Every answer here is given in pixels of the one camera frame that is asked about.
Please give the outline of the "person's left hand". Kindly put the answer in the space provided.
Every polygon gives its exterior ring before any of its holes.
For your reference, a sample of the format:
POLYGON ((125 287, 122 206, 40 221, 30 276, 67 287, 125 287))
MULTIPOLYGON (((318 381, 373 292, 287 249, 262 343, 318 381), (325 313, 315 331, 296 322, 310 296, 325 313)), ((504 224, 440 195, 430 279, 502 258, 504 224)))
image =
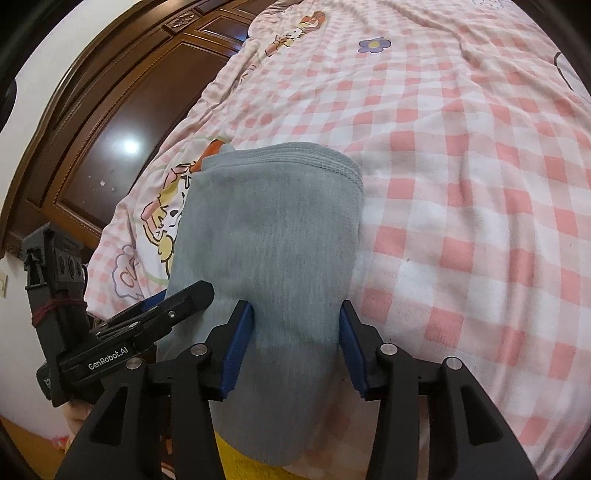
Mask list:
POLYGON ((92 410, 91 404, 81 400, 70 400, 61 407, 61 412, 73 436, 78 434, 92 410))

